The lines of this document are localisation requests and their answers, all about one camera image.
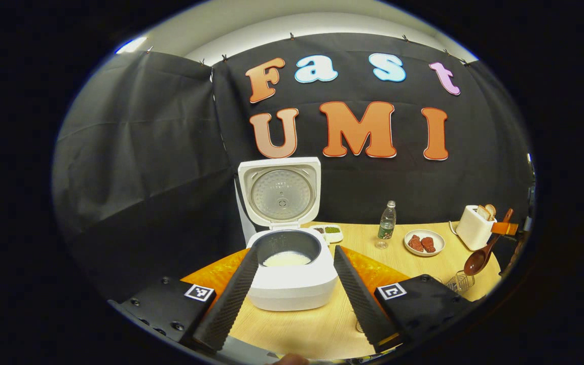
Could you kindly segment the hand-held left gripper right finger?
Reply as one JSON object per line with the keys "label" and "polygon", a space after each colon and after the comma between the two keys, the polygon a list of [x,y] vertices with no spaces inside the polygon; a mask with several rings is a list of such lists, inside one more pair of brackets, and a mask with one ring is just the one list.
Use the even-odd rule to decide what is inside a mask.
{"label": "hand-held left gripper right finger", "polygon": [[335,247],[334,268],[376,352],[422,341],[473,306],[431,275],[410,278],[340,245]]}

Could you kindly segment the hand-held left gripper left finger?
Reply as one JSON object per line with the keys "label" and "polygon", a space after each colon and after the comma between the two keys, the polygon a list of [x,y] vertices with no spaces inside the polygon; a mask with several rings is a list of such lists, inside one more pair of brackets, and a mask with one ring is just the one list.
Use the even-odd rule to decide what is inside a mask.
{"label": "hand-held left gripper left finger", "polygon": [[246,248],[183,279],[162,277],[128,300],[109,304],[158,338],[206,353],[220,351],[259,267]]}

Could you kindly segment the brown wooden spoon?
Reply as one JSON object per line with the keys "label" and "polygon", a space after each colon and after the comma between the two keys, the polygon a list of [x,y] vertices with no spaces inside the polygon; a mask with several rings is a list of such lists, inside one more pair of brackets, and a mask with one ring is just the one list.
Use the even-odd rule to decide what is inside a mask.
{"label": "brown wooden spoon", "polygon": [[[510,222],[510,219],[512,219],[513,216],[513,212],[514,210],[512,208],[509,208],[502,222]],[[485,266],[489,262],[491,251],[501,236],[505,235],[492,233],[489,242],[483,248],[474,251],[468,257],[468,259],[464,263],[463,268],[466,274],[477,275],[480,271],[482,271],[483,268],[485,268]]]}

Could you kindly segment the white rice cooker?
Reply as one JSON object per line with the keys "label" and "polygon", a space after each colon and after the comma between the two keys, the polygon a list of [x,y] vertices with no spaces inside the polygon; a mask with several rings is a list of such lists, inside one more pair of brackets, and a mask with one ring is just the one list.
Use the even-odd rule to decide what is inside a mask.
{"label": "white rice cooker", "polygon": [[[305,227],[320,207],[321,164],[316,157],[251,160],[237,168],[245,211],[253,224],[247,248],[257,250],[259,267],[248,299],[258,309],[292,311],[326,305],[338,281],[333,256],[322,235]],[[311,259],[303,266],[264,267],[282,251]]]}

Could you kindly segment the white rice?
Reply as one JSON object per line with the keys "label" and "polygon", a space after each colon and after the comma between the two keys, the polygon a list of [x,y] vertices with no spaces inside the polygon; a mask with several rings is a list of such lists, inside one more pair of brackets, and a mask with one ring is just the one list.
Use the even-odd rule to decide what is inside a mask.
{"label": "white rice", "polygon": [[262,263],[264,267],[303,266],[311,263],[311,259],[298,251],[282,251],[269,256]]}

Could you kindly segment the wire chopstick holder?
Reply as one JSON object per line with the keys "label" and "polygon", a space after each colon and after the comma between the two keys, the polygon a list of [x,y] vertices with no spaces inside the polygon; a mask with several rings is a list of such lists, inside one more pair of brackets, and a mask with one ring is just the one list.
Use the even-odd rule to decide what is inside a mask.
{"label": "wire chopstick holder", "polygon": [[462,294],[468,291],[475,283],[474,275],[468,275],[464,270],[459,270],[444,285],[455,293]]}

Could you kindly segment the white toaster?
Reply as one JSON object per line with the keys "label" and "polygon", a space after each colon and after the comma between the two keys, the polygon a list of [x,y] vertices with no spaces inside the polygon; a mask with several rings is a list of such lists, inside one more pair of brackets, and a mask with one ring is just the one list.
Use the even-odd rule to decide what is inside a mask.
{"label": "white toaster", "polygon": [[496,219],[485,221],[477,214],[478,205],[468,205],[464,208],[456,234],[470,251],[483,248],[491,237],[491,227]]}

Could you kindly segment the white round plate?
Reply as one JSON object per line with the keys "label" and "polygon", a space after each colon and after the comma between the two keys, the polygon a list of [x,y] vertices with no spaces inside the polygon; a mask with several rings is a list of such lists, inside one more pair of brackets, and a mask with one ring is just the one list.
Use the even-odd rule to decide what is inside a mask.
{"label": "white round plate", "polygon": [[[417,252],[417,251],[413,250],[412,248],[410,248],[408,246],[408,241],[411,239],[413,234],[416,234],[417,236],[419,236],[420,240],[422,240],[422,238],[424,238],[424,237],[433,238],[436,251],[435,252]],[[416,229],[416,230],[409,231],[404,236],[404,245],[405,245],[406,249],[408,250],[408,252],[411,252],[412,254],[415,254],[415,255],[420,256],[420,257],[432,257],[432,256],[435,256],[436,254],[439,254],[441,251],[443,251],[443,249],[445,247],[445,240],[440,234],[438,234],[434,231],[426,230],[426,229]]]}

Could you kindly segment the white divided bean dish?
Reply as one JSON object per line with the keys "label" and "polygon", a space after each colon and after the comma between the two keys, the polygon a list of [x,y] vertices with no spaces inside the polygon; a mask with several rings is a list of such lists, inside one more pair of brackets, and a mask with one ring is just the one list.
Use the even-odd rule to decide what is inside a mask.
{"label": "white divided bean dish", "polygon": [[328,244],[341,242],[344,238],[341,227],[336,224],[315,225],[310,226],[310,228],[322,234],[322,237]]}

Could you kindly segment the clear plastic water bottle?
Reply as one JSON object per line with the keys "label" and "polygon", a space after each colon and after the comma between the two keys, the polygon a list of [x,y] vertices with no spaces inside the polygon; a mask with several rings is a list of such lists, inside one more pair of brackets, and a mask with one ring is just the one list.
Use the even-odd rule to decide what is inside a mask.
{"label": "clear plastic water bottle", "polygon": [[386,249],[388,247],[388,240],[391,239],[392,234],[396,226],[397,213],[396,213],[396,202],[388,201],[385,210],[383,211],[379,229],[378,229],[378,241],[375,243],[375,247],[378,249]]}

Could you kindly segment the black backdrop cloth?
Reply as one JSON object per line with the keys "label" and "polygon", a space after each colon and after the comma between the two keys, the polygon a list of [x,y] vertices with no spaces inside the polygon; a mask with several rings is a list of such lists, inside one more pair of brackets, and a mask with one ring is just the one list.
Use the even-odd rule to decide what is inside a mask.
{"label": "black backdrop cloth", "polygon": [[458,220],[491,203],[523,220],[533,202],[524,123],[480,61],[373,34],[280,40],[209,67],[116,55],[72,103],[52,195],[67,245],[105,300],[123,302],[243,249],[237,167],[263,155],[250,117],[298,110],[297,157],[318,157],[317,221]]}

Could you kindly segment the ceiling light panel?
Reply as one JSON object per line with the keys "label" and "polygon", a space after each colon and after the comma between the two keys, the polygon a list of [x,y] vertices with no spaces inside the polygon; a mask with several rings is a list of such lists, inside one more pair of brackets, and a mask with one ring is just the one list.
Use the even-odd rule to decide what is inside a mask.
{"label": "ceiling light panel", "polygon": [[123,53],[132,53],[139,49],[143,43],[148,39],[146,36],[140,36],[136,39],[128,40],[122,46],[120,46],[116,51],[116,55],[120,55]]}

